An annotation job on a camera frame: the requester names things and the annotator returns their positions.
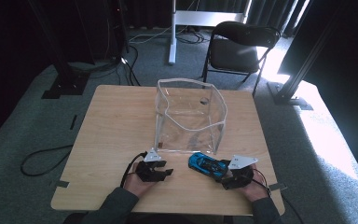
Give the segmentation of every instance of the person's arm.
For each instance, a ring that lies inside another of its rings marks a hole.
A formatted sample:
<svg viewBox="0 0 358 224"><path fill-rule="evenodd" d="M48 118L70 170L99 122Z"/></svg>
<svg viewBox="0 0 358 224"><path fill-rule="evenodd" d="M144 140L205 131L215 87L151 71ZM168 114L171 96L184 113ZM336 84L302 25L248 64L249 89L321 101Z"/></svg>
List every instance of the person's arm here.
<svg viewBox="0 0 358 224"><path fill-rule="evenodd" d="M156 182L143 182L136 174L127 176L124 188L116 188L109 194L101 208L83 217L81 224L125 223L132 208Z"/></svg>
<svg viewBox="0 0 358 224"><path fill-rule="evenodd" d="M263 177L258 172L254 172L254 180L262 183ZM252 181L238 191L252 203L255 224L282 223L278 209L264 187Z"/></svg>

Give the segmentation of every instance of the sleeve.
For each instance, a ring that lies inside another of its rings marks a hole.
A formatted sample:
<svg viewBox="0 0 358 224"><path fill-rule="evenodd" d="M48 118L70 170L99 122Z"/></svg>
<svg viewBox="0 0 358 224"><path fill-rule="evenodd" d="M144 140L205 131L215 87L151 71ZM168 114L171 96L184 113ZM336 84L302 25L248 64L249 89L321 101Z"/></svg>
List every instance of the sleeve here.
<svg viewBox="0 0 358 224"><path fill-rule="evenodd" d="M271 198L263 198L252 203L255 224L280 224L281 216Z"/></svg>
<svg viewBox="0 0 358 224"><path fill-rule="evenodd" d="M81 224L124 224L139 198L123 188L115 188L101 208L84 216Z"/></svg>

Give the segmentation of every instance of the black stand base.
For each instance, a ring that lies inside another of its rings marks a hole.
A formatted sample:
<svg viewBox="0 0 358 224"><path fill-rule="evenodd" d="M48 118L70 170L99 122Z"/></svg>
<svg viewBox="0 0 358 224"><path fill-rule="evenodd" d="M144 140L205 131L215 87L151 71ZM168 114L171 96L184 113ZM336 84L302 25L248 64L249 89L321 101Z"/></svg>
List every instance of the black stand base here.
<svg viewBox="0 0 358 224"><path fill-rule="evenodd" d="M71 84L62 84L60 76L57 76L49 91L43 93L42 99L59 99L61 95L82 95L89 80L90 73L76 73L76 78Z"/></svg>
<svg viewBox="0 0 358 224"><path fill-rule="evenodd" d="M276 105L299 105L302 110L313 110L312 106L308 104L303 98L293 96L289 100L283 100L278 97L278 92L282 89L283 84L278 82L269 82L268 88L272 94L272 98Z"/></svg>

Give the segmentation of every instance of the blue toy car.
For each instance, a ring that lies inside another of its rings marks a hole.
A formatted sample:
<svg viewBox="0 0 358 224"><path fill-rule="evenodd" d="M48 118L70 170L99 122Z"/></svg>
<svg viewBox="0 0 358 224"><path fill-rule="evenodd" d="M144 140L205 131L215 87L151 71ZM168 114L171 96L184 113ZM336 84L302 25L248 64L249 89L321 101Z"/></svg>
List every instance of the blue toy car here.
<svg viewBox="0 0 358 224"><path fill-rule="evenodd" d="M188 167L204 175L210 176L216 181L220 181L228 171L226 163L217 161L200 152L194 153L188 159Z"/></svg>

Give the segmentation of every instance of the clear plastic bag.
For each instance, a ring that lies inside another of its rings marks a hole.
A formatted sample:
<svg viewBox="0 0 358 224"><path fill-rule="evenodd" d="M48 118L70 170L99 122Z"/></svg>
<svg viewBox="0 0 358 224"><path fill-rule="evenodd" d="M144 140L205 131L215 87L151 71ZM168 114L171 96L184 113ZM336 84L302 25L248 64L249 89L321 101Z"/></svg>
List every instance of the clear plastic bag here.
<svg viewBox="0 0 358 224"><path fill-rule="evenodd" d="M157 151L217 153L227 106L214 85L186 78L161 79L156 112Z"/></svg>

